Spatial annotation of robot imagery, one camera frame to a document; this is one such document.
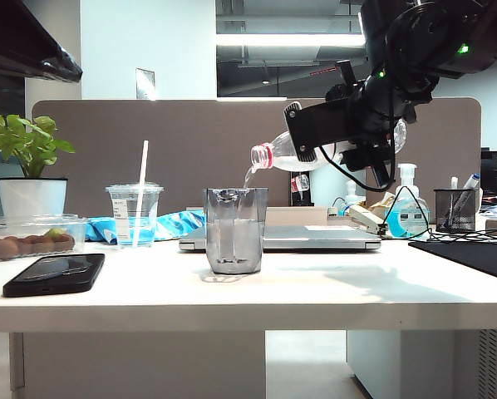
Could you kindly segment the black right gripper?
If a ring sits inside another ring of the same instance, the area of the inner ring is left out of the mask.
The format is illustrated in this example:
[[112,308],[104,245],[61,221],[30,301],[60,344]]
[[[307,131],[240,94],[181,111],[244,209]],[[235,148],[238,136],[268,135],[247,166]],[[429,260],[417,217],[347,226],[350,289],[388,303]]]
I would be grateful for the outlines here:
[[[348,112],[358,129],[374,138],[389,139],[392,126],[395,146],[406,143],[407,124],[416,121],[417,103],[408,96],[387,74],[373,74],[359,85],[349,60],[335,63],[343,83],[333,86],[325,95],[325,101],[348,98]],[[356,149],[342,152],[341,164],[355,172],[370,167],[377,187],[371,187],[352,175],[347,175],[367,191],[384,192],[394,183],[394,150],[390,146],[359,145]]]

